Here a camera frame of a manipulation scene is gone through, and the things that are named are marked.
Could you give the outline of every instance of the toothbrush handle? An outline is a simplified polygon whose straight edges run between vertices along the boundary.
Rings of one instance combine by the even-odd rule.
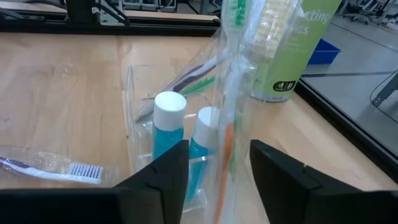
[[[100,184],[101,183],[101,179],[80,177],[80,176],[70,175],[70,174],[54,174],[51,172],[46,172],[46,171],[42,171],[42,170],[33,168],[26,164],[24,164],[24,166],[19,166],[19,165],[17,166],[14,164],[14,161],[12,161],[12,163],[11,163],[11,161],[10,162],[2,161],[2,163],[17,172],[20,172],[20,173],[23,173],[23,174],[26,174],[26,175],[29,175],[32,177],[38,177],[41,179],[58,180],[58,181],[73,181],[73,182],[80,182],[80,183],[86,183],[86,184]]]

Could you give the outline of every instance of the white cap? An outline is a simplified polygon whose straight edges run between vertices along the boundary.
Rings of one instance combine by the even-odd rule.
[[[165,91],[155,97],[154,125],[163,131],[175,131],[183,127],[185,98],[176,92]]]
[[[202,108],[197,116],[192,138],[207,149],[216,149],[218,145],[218,116],[219,109],[207,106]]]

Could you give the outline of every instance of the blue bin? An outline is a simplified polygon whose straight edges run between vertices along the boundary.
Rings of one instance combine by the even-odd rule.
[[[331,64],[337,55],[341,52],[340,49],[331,45],[329,42],[321,39],[313,52],[309,65],[325,65]]]

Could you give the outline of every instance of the toothbrush bristles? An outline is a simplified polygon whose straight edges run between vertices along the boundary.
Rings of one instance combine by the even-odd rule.
[[[80,177],[99,179],[102,176],[103,167],[88,164],[70,164],[69,174]]]

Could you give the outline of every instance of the floor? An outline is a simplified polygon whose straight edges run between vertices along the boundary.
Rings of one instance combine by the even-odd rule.
[[[391,118],[370,100],[398,69],[398,35],[335,17],[323,38],[341,53],[330,66],[308,67],[303,79],[398,155],[398,91],[379,107]]]

